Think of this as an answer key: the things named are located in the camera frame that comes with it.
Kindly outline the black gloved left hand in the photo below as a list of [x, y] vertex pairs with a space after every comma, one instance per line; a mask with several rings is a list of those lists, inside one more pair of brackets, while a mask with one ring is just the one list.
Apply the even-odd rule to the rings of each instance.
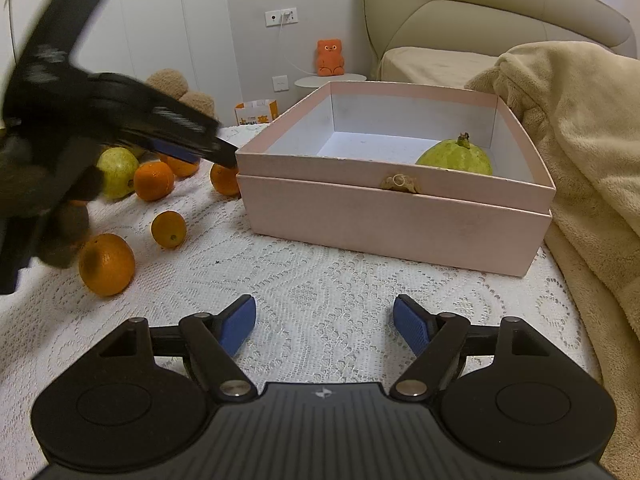
[[87, 204], [101, 194], [103, 183], [103, 171], [89, 166], [48, 214], [35, 249], [40, 261], [58, 269], [73, 264], [90, 234]]

